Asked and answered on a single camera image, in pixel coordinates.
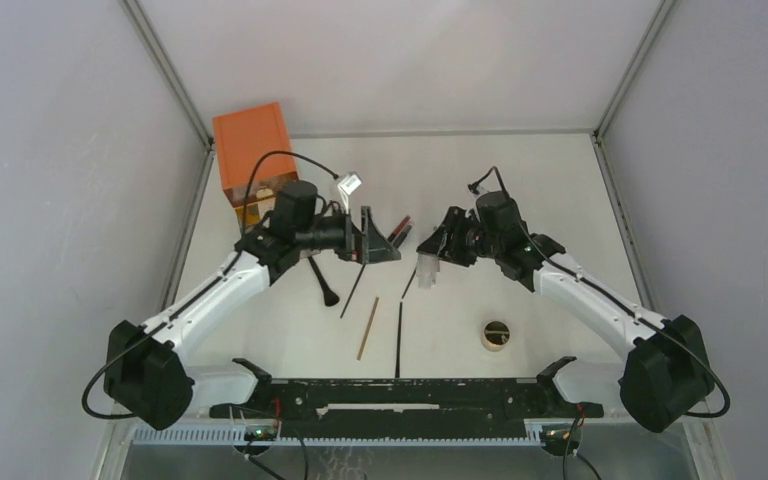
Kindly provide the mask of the clear plastic tube blue label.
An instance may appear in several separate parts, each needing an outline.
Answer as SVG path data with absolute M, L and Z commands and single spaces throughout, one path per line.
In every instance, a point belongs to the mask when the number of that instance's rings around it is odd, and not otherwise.
M 416 281 L 420 289 L 430 289 L 436 284 L 440 260 L 435 255 L 419 254 L 416 264 Z

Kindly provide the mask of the gold lid cream jar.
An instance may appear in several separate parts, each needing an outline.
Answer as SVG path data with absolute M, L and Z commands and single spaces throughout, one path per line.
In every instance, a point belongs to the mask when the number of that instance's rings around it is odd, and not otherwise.
M 506 323 L 499 320 L 487 322 L 481 333 L 484 348 L 490 352 L 500 352 L 510 340 L 511 332 Z

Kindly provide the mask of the orange yellow blue drawer box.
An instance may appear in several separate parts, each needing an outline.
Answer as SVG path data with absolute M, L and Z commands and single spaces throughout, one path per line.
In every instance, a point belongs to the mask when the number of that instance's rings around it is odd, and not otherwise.
M 299 178 L 281 106 L 268 103 L 213 118 L 221 188 L 241 229 L 274 208 L 275 196 Z

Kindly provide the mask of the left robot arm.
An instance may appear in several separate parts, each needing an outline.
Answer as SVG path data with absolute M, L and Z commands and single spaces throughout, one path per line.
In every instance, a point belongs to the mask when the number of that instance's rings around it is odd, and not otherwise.
M 250 367 L 213 372 L 187 358 L 230 314 L 272 287 L 303 257 L 331 250 L 360 265 L 398 261 L 399 249 L 373 222 L 371 209 L 353 222 L 347 201 L 320 211 L 308 181 L 286 184 L 273 208 L 245 231 L 218 269 L 182 300 L 140 324 L 127 320 L 109 334 L 107 362 L 98 372 L 104 392 L 162 431 L 204 406 L 235 404 L 250 417 L 271 407 L 271 388 Z

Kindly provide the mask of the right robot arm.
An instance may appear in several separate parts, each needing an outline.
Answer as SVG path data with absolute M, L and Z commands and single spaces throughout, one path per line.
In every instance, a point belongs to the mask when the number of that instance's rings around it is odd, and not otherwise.
M 506 278 L 552 300 L 613 349 L 616 363 L 569 358 L 547 369 L 549 382 L 537 393 L 549 415 L 565 415 L 582 403 L 617 407 L 660 433 L 684 416 L 700 417 L 696 406 L 724 388 L 695 321 L 668 319 L 592 278 L 553 238 L 530 232 L 503 191 L 479 196 L 471 211 L 450 207 L 417 254 L 423 288 L 434 283 L 442 262 L 470 267 L 490 259 Z

